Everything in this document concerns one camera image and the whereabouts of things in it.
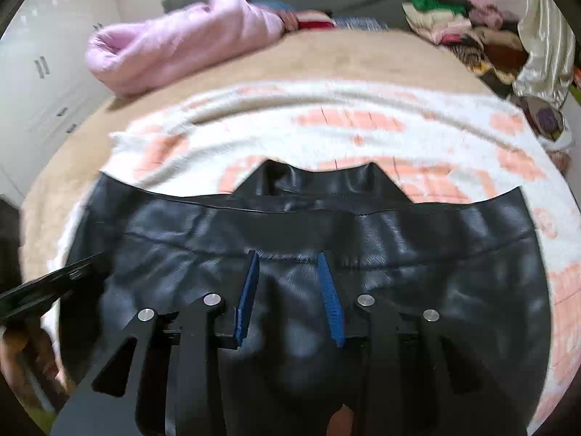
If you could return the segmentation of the person's right hand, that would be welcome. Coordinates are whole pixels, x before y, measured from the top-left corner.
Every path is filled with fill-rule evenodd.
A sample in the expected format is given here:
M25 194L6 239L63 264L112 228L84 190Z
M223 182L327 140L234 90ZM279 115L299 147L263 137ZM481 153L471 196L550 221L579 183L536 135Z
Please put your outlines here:
M343 405L330 418L326 435L327 436L350 436L353 430L354 413L353 411Z

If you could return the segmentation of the person's left hand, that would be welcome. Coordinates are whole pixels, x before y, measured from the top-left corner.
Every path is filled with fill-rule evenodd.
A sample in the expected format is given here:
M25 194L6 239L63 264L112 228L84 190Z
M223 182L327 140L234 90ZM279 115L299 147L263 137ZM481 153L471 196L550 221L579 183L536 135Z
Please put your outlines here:
M26 409L58 413L75 384L40 318L1 327L1 372Z

